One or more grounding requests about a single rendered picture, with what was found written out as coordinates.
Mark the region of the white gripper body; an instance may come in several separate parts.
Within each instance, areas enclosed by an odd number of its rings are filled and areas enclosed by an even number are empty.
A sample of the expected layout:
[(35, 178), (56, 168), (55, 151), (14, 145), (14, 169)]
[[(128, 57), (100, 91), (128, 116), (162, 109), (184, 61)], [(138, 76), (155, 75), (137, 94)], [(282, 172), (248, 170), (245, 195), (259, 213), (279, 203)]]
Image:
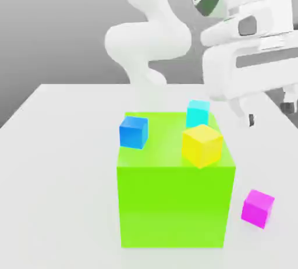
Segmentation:
[(212, 100), (298, 84), (298, 33), (242, 39), (207, 49), (203, 78)]

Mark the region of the small cyan cube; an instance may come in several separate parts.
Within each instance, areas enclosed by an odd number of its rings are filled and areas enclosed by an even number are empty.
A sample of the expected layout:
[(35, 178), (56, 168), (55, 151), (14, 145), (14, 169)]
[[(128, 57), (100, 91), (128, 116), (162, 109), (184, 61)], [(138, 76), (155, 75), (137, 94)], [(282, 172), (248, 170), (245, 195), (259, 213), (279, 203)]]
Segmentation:
[(187, 107), (186, 127), (193, 128), (199, 125), (208, 125), (210, 102), (191, 100)]

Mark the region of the small yellow cube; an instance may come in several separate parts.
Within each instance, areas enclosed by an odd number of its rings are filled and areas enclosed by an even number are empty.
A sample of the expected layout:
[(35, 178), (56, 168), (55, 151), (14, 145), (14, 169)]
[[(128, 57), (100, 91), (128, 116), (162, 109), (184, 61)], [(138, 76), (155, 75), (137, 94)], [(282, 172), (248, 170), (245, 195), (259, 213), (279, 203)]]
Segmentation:
[(199, 125), (182, 133), (182, 156), (197, 168), (221, 159), (224, 138), (210, 126)]

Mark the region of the small magenta cube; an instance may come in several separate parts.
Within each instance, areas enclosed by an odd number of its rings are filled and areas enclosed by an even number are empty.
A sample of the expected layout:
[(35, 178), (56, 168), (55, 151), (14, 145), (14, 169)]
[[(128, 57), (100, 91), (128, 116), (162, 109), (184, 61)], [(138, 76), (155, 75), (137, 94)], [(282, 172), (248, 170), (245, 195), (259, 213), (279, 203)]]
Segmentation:
[(243, 203), (241, 219), (264, 229), (275, 201), (273, 196), (251, 190)]

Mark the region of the small blue cube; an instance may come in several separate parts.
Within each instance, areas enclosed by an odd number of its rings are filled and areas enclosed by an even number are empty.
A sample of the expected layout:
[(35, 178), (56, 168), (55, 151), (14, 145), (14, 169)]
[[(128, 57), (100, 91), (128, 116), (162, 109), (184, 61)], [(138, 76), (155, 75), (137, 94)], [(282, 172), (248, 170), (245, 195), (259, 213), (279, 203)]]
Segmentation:
[(120, 146), (142, 150), (148, 139), (148, 119), (125, 116), (119, 126)]

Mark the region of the large green box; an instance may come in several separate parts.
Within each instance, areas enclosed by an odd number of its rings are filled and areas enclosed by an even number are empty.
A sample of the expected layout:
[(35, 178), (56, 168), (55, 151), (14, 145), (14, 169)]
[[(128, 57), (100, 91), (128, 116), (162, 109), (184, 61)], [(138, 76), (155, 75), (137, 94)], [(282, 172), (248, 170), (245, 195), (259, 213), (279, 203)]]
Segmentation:
[(182, 157), (185, 112), (137, 116), (149, 138), (141, 150), (121, 147), (116, 166), (122, 247), (222, 247), (236, 171), (228, 147), (196, 168)]

